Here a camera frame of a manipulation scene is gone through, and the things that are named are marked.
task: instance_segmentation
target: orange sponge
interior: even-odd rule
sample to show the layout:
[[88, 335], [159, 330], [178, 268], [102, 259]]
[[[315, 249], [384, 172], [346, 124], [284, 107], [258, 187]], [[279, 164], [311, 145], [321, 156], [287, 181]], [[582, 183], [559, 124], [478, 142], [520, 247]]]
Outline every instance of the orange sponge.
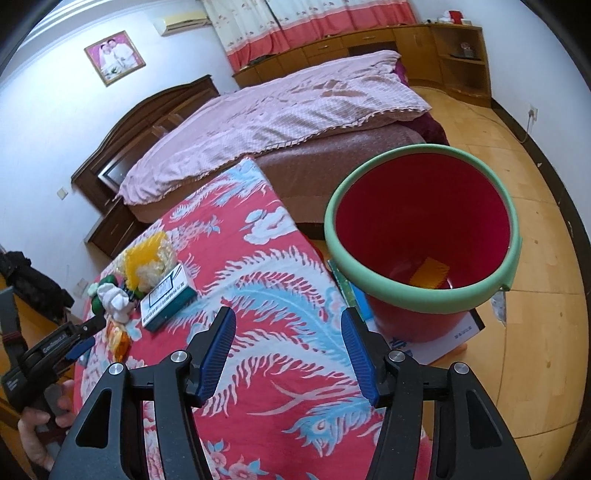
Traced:
[[445, 281], [448, 272], [449, 267], [445, 263], [427, 257], [411, 277], [409, 285], [434, 290]]

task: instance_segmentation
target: pink curtain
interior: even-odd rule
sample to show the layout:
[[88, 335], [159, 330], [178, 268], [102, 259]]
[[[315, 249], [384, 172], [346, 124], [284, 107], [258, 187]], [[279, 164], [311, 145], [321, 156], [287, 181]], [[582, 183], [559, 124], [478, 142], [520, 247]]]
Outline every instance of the pink curtain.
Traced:
[[291, 48], [264, 0], [203, 0], [203, 6], [235, 72]]
[[407, 0], [203, 0], [237, 72], [250, 61], [355, 30], [416, 24]]
[[291, 48], [327, 35], [416, 24], [407, 0], [267, 0]]

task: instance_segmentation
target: red floral tablecloth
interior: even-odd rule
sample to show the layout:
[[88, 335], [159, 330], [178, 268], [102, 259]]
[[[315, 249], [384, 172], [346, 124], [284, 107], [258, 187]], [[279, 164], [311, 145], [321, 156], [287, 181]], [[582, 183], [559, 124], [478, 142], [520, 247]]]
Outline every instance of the red floral tablecloth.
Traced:
[[[135, 312], [126, 364], [156, 364], [208, 328], [220, 306], [235, 310], [236, 338], [217, 391], [194, 415], [213, 477], [365, 479], [382, 413], [357, 387], [340, 334], [344, 301], [255, 163], [245, 159], [219, 175], [140, 239], [162, 230], [199, 295], [157, 333], [142, 329]], [[87, 367], [76, 369], [78, 410], [113, 361], [105, 335], [97, 335]], [[152, 402], [144, 404], [144, 426], [150, 476], [163, 479]], [[416, 478], [427, 477], [429, 461], [424, 437]]]

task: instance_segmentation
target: electrical outlet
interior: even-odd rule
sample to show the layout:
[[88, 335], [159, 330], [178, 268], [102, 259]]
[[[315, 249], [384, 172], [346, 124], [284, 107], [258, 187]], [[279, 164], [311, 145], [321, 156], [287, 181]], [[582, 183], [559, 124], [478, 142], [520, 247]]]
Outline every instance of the electrical outlet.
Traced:
[[532, 104], [530, 104], [530, 111], [528, 112], [528, 115], [534, 122], [538, 121], [538, 109]]

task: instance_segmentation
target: book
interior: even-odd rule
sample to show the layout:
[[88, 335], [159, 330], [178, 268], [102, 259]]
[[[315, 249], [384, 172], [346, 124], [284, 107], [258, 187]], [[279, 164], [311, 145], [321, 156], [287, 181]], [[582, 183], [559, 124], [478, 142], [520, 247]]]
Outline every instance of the book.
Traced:
[[[374, 313], [369, 307], [365, 293], [343, 275], [332, 259], [328, 260], [327, 263], [347, 306], [357, 309], [369, 330], [381, 333], [376, 327]], [[428, 365], [474, 337], [484, 330], [484, 327], [484, 322], [476, 309], [473, 309], [467, 312], [466, 316], [448, 334], [431, 342], [406, 342], [401, 339], [386, 337], [385, 340], [392, 349], [402, 350], [421, 365]]]

